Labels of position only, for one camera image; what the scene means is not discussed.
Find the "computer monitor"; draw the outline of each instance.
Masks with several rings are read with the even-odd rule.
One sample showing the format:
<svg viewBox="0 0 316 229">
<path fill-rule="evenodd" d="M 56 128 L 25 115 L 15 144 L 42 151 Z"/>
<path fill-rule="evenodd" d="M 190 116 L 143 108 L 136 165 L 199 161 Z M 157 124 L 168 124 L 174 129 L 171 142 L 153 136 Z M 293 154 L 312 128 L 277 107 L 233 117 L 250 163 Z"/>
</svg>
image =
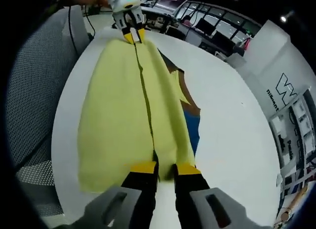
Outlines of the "computer monitor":
<svg viewBox="0 0 316 229">
<path fill-rule="evenodd" d="M 228 37 L 224 36 L 220 32 L 216 32 L 211 39 L 211 42 L 221 48 L 222 50 L 226 51 L 227 54 L 231 55 L 233 53 L 233 48 L 235 43 L 230 40 Z"/>
<path fill-rule="evenodd" d="M 155 4 L 155 8 L 161 8 L 168 10 L 170 12 L 174 12 L 177 8 L 179 8 L 182 4 L 184 4 L 187 0 L 159 0 Z"/>
<path fill-rule="evenodd" d="M 196 24 L 195 28 L 201 30 L 202 32 L 204 32 L 206 35 L 209 35 L 209 36 L 215 30 L 215 27 L 204 19 L 200 19 L 199 22 Z"/>
</svg>

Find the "white table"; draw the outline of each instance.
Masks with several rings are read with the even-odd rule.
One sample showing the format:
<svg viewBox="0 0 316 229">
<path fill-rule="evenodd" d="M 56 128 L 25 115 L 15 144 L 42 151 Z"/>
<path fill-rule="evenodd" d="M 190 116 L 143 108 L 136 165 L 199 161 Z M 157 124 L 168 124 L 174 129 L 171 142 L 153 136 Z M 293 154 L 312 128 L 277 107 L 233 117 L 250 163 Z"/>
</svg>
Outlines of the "white table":
<svg viewBox="0 0 316 229">
<path fill-rule="evenodd" d="M 119 30 L 105 28 L 79 58 L 59 100 L 52 133 L 52 166 L 59 201 L 71 223 L 96 194 L 79 191 L 77 131 L 95 64 Z M 280 172 L 275 142 L 257 100 L 228 64 L 189 43 L 146 31 L 146 38 L 185 71 L 187 87 L 201 108 L 196 164 L 209 186 L 246 207 L 248 217 L 272 225 L 279 204 Z M 151 229 L 179 229 L 172 183 L 159 183 Z"/>
</svg>

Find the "black cable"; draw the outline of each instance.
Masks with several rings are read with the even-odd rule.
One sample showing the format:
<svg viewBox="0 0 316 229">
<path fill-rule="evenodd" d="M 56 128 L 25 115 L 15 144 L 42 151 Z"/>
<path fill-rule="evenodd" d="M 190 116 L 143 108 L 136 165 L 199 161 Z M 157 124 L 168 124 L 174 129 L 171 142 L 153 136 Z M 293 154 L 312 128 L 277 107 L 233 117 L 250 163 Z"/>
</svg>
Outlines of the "black cable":
<svg viewBox="0 0 316 229">
<path fill-rule="evenodd" d="M 89 19 L 89 17 L 88 17 L 88 14 L 87 14 L 87 5 L 84 6 L 84 12 L 85 12 L 85 17 L 87 18 L 87 20 L 88 20 L 90 26 L 91 26 L 92 29 L 93 29 L 93 38 L 94 38 L 94 36 L 95 36 L 95 29 L 94 29 L 94 27 L 92 26 L 92 23 L 90 22 L 90 19 Z"/>
<path fill-rule="evenodd" d="M 191 16 L 192 14 L 194 14 L 195 13 L 195 11 L 197 11 L 198 10 L 198 8 L 200 7 L 200 5 L 201 4 L 199 4 L 191 13 L 189 13 L 188 15 L 189 16 Z"/>
<path fill-rule="evenodd" d="M 199 4 L 199 5 L 197 6 L 197 8 L 193 11 L 193 13 L 198 10 L 199 6 L 200 6 L 200 4 Z M 191 24 L 191 26 L 189 27 L 189 29 L 188 29 L 188 31 L 187 31 L 187 34 L 186 34 L 185 37 L 184 37 L 184 40 L 186 40 L 186 38 L 187 38 L 187 36 L 188 36 L 188 34 L 189 34 L 189 31 L 190 31 L 191 28 L 193 27 L 194 23 L 196 23 L 197 18 L 198 18 L 198 12 L 197 12 L 197 15 L 196 15 L 196 19 L 195 19 L 195 21 Z"/>
<path fill-rule="evenodd" d="M 71 37 L 71 41 L 73 42 L 73 45 L 74 45 L 74 49 L 75 49 L 75 52 L 76 52 L 76 55 L 79 57 L 79 52 L 76 48 L 76 45 L 75 45 L 75 40 L 74 40 L 74 36 L 73 36 L 73 33 L 71 31 L 71 24 L 70 24 L 70 11 L 71 11 L 71 5 L 69 6 L 69 11 L 68 11 L 68 25 L 69 25 L 69 33 L 70 33 L 70 37 Z"/>
</svg>

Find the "yellow cloth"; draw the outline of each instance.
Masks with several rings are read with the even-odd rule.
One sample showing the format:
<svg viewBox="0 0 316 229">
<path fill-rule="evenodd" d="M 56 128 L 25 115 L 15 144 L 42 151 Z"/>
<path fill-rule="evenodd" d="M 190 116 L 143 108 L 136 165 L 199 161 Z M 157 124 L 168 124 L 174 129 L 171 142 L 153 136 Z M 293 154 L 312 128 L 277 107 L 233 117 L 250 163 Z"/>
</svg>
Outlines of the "yellow cloth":
<svg viewBox="0 0 316 229">
<path fill-rule="evenodd" d="M 173 72 L 171 72 L 171 77 L 172 77 L 172 82 L 173 85 L 176 88 L 177 91 L 177 95 L 180 98 L 181 101 L 190 104 L 190 102 L 187 100 L 187 98 L 185 97 L 185 95 L 183 94 L 182 90 L 181 90 L 181 86 L 180 86 L 180 82 L 179 82 L 179 70 L 175 70 Z"/>
<path fill-rule="evenodd" d="M 148 95 L 161 180 L 171 165 L 194 155 L 181 104 L 157 48 L 137 44 Z M 78 130 L 81 190 L 101 192 L 120 185 L 131 165 L 153 158 L 153 143 L 135 47 L 112 40 L 90 80 Z"/>
</svg>

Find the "mesh chair back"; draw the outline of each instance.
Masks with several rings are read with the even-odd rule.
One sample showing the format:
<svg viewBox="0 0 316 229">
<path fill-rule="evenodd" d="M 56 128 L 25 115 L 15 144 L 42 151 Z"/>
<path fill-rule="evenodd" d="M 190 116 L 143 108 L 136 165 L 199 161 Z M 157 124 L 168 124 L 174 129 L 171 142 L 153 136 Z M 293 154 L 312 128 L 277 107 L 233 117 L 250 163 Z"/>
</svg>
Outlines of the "mesh chair back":
<svg viewBox="0 0 316 229">
<path fill-rule="evenodd" d="M 71 8 L 79 55 L 89 44 L 80 6 Z M 49 17 L 21 47 L 7 90 L 6 131 L 16 176 L 41 216 L 62 213 L 51 166 L 51 131 L 66 80 L 78 55 L 68 8 Z"/>
</svg>

